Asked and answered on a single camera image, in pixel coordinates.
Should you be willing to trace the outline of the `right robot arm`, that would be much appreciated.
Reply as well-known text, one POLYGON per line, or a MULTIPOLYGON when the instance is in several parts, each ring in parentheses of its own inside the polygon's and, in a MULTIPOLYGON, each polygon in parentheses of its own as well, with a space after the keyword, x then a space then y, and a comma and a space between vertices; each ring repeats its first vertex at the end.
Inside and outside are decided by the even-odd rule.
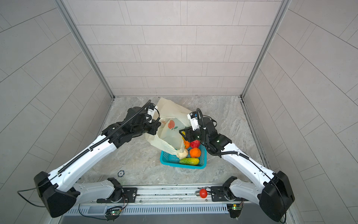
POLYGON ((180 130, 186 141, 198 140, 212 156, 218 156, 239 169, 251 183, 231 177, 224 183, 229 201, 244 198, 260 206, 273 221, 285 223, 286 213, 295 201, 289 178, 282 171, 274 172, 253 160, 231 139, 216 130, 216 121, 204 116, 200 109, 187 115, 190 125, 180 130))

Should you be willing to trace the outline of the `red apple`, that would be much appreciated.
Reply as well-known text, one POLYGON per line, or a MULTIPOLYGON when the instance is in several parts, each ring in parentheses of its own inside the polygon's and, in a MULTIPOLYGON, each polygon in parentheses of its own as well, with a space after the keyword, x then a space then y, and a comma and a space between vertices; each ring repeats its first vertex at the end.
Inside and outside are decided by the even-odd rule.
POLYGON ((192 149, 194 149, 194 148, 199 148, 199 147, 200 147, 200 141, 199 141, 199 140, 195 140, 195 141, 193 141, 193 142, 190 142, 190 147, 191 147, 192 149))

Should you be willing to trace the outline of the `orange fruit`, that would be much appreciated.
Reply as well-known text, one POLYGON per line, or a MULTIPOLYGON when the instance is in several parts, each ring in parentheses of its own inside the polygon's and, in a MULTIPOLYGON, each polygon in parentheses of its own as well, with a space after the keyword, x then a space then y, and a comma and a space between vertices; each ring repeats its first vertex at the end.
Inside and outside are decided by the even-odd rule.
POLYGON ((192 148, 189 152, 190 157, 199 158, 201 156, 201 150, 199 148, 192 148))

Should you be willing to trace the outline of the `beige round fruit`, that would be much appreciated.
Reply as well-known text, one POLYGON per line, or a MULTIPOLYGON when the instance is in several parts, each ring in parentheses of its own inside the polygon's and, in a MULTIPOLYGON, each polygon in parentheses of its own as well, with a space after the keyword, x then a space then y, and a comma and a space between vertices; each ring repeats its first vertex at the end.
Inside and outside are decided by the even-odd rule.
POLYGON ((180 160, 187 158, 187 156, 188 156, 188 150, 187 149, 184 149, 183 152, 177 154, 177 157, 180 160))

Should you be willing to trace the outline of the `green cucumber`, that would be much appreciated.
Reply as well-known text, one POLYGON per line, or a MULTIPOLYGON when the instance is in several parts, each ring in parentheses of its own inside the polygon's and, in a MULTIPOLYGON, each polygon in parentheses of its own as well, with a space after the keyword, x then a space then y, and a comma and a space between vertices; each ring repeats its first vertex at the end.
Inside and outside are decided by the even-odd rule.
POLYGON ((197 166, 199 164, 200 160, 198 158, 185 158, 179 161, 179 164, 181 165, 189 165, 189 166, 197 166))

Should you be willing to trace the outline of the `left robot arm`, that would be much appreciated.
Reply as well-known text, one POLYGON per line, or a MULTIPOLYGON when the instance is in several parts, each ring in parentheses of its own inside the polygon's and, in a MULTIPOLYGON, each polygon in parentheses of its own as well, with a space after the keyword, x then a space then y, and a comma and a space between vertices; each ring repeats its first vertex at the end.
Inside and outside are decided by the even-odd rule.
POLYGON ((84 150, 50 173, 34 177, 35 190, 51 217, 60 217, 73 206, 93 200, 106 203, 127 202, 116 178, 102 182, 78 184, 77 181, 108 154, 145 133, 155 135, 160 127, 158 107, 150 100, 142 107, 128 109, 126 118, 109 125, 84 150))

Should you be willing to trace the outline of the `cream plastic bag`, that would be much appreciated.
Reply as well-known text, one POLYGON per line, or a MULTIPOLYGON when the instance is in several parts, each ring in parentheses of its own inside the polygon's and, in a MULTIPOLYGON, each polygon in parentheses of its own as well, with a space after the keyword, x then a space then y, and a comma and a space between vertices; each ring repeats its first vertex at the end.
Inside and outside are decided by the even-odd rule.
POLYGON ((190 110, 171 100, 160 98, 157 103, 161 126, 155 135, 145 134, 145 139, 154 147, 177 156, 185 149, 180 130, 190 127, 187 115, 190 110))

